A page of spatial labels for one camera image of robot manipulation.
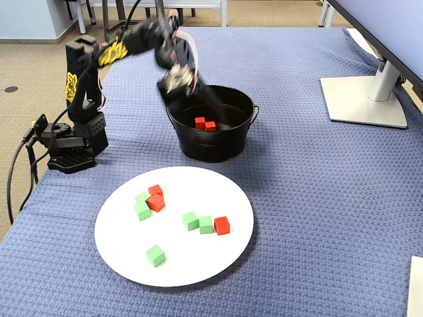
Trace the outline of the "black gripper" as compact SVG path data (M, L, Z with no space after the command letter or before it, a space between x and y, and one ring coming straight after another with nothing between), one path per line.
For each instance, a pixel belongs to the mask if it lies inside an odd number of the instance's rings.
M201 79L194 80L191 75L177 77L167 74L162 81L157 83L157 88L168 108L183 106L194 97L196 102L206 105L215 116L225 115L223 103L215 91Z

